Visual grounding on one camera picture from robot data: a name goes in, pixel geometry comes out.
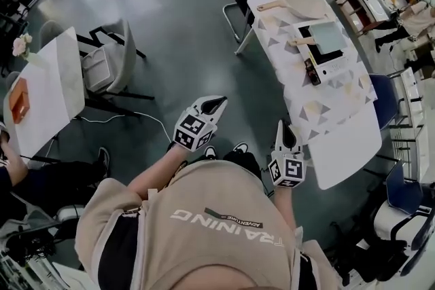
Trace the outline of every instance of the box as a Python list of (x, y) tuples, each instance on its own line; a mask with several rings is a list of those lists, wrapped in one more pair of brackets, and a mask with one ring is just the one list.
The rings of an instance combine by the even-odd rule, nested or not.
[(27, 81), (20, 77), (9, 95), (9, 108), (15, 124), (19, 124), (30, 109)]

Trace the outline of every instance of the beige t-shirt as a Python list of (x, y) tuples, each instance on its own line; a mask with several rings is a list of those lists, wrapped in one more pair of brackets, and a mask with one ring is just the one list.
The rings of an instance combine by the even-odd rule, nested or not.
[[(290, 289), (300, 257), (258, 178), (226, 161), (192, 164), (143, 202), (116, 180), (102, 181), (78, 224), (75, 249), (102, 290), (170, 289), (208, 265), (235, 268), (257, 286)], [(321, 288), (337, 289), (317, 242), (305, 243), (304, 252)]]
[(409, 35), (418, 37), (422, 31), (435, 24), (435, 18), (430, 15), (431, 8), (424, 1), (411, 6), (414, 14), (403, 21), (403, 27)]

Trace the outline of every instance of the floor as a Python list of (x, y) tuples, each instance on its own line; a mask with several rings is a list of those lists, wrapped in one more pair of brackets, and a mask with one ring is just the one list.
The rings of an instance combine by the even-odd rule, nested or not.
[[(249, 144), (260, 166), (266, 168), (276, 125), (286, 116), (283, 91), (260, 44), (253, 40), (240, 58), (234, 55), (237, 43), (222, 15), (222, 6), (232, 0), (41, 0), (29, 14), (29, 32), (37, 34), (47, 20), (56, 20), (65, 28), (74, 26), (81, 35), (120, 16), (130, 22), (137, 48), (147, 58), (138, 57), (129, 90), (151, 94), (155, 101), (128, 101), (116, 97), (116, 104), (150, 114), (162, 120), (171, 135), (180, 113), (200, 96), (219, 94), (228, 97), (228, 106), (219, 122), (212, 144), (220, 155), (240, 141)], [(237, 9), (230, 14), (243, 23)], [(355, 37), (355, 46), (363, 60), (368, 57)], [(106, 120), (111, 114), (85, 110), (90, 120)], [(111, 154), (111, 175), (128, 183), (165, 153), (168, 142), (153, 120), (119, 117), (107, 124), (72, 121), (59, 135), (50, 155), (63, 161), (93, 161), (99, 146)], [(270, 187), (270, 179), (264, 174)], [(363, 205), (367, 188), (378, 179), (365, 172), (321, 191), (313, 173), (294, 191), (298, 224), (305, 238), (315, 238), (322, 247), (335, 239), (331, 221), (350, 226), (350, 217)], [(58, 261), (77, 266), (72, 242), (63, 245)]]

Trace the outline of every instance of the blue chair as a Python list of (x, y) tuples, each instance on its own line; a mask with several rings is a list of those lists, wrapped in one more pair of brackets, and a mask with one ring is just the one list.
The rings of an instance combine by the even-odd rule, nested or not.
[(369, 74), (375, 88), (377, 101), (374, 101), (379, 129), (382, 130), (399, 112), (399, 104), (392, 80), (386, 75)]
[(403, 162), (398, 161), (385, 180), (388, 204), (408, 214), (414, 214), (423, 200), (423, 190), (417, 181), (404, 180)]

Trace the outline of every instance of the shoe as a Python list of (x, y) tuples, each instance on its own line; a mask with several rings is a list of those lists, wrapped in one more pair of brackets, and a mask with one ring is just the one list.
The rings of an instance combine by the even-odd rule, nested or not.
[(100, 147), (100, 149), (98, 151), (97, 162), (100, 162), (104, 166), (103, 179), (107, 178), (109, 176), (110, 156), (109, 156), (108, 150), (105, 147)]
[(207, 157), (208, 160), (215, 160), (218, 158), (216, 155), (216, 149), (213, 146), (207, 146), (204, 151), (204, 156)]
[(375, 39), (376, 52), (381, 53), (381, 45), (378, 44), (378, 39)]
[(237, 144), (236, 146), (234, 146), (233, 151), (240, 151), (243, 153), (247, 153), (247, 143), (241, 142)]

